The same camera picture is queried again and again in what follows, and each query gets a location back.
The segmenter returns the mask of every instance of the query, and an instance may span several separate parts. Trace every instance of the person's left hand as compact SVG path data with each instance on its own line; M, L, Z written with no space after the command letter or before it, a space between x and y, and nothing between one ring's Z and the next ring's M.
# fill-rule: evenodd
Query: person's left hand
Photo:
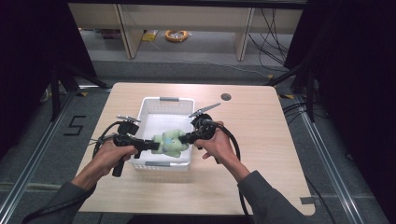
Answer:
M116 147L113 140L105 141L99 148L95 157L84 167L84 169L72 180L72 183L82 189L91 189L96 182L110 170L119 164L119 160L128 161L131 155L137 153L133 146Z

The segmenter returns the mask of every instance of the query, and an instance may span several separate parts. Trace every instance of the dark sleeve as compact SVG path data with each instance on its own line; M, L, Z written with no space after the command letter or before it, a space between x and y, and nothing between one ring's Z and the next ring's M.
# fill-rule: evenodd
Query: dark sleeve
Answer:
M253 211L255 224L310 223L291 203L262 177L252 172L238 184Z
M79 208L84 204L85 199L93 194L95 187L90 189L90 191L86 191L81 189L71 182L64 183L58 192L52 197L49 203L44 208L48 209L50 207L57 207L58 205L70 203L72 205L61 209L59 211L48 213L44 216L35 217L29 224L38 224L38 223L72 223L73 219L78 212Z

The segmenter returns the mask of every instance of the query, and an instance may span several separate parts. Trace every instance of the hand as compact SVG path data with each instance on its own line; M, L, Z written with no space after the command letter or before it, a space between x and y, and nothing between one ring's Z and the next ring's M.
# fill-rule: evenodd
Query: hand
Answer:
M110 170L119 164L121 158L128 161L131 155L136 153L137 149L133 146L116 147L113 140L109 139L102 144L95 157L72 180L72 183L89 190L102 176L108 175Z
M210 156L218 159L218 161L227 168L238 183L250 174L247 167L242 164L242 162L238 160L236 155L233 153L230 138L221 129L217 128L211 139L198 139L194 144L196 147L203 147L207 151L202 157L203 159L207 159Z

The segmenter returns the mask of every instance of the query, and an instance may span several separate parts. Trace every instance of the wooden table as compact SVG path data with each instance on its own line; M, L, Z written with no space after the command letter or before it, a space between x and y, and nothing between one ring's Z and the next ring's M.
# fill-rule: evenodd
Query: wooden table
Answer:
M223 93L230 94L232 99L223 101L220 97ZM117 83L92 138L97 139L117 120L118 114L137 118L142 100L148 96L192 98L195 110L221 102L207 113L214 120L222 120L233 133L246 167L250 171L258 170L303 214L314 214L313 204L301 203L301 198L311 195L274 88ZM93 146L87 148L78 171L91 160L92 150ZM242 215L235 180L214 159L203 160L204 153L204 150L192 149L188 172L136 171L131 163L125 162L122 176L103 177L80 211Z

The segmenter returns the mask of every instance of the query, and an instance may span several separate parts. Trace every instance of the green soft toy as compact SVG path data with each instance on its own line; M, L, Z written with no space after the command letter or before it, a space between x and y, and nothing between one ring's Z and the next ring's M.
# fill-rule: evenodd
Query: green soft toy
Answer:
M152 154L165 154L170 157L179 158L181 151L189 148L189 144L182 144L178 138L185 135L180 129L175 129L163 133L163 135L154 135L152 140L160 143L158 150L151 150Z

